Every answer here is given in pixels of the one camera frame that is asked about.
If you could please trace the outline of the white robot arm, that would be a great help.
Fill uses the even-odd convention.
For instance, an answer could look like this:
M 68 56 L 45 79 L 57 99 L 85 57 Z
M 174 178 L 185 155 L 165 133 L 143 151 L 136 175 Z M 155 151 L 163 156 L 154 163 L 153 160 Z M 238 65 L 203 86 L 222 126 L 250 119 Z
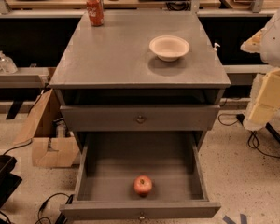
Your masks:
M 280 109 L 280 8 L 266 25 L 241 45 L 241 50 L 259 53 L 272 66 L 265 75 L 257 74 L 250 92 L 243 125 L 249 131 L 263 128 Z

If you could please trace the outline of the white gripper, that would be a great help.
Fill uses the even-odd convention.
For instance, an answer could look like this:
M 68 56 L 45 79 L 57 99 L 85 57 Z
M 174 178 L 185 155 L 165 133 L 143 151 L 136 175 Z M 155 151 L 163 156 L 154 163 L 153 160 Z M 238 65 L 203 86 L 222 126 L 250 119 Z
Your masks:
M 240 47 L 247 53 L 260 53 L 262 31 L 248 38 Z M 280 68 L 267 73 L 257 97 L 259 104 L 249 103 L 245 111 L 243 125 L 249 131 L 258 131 L 272 119 L 276 109 L 280 108 Z

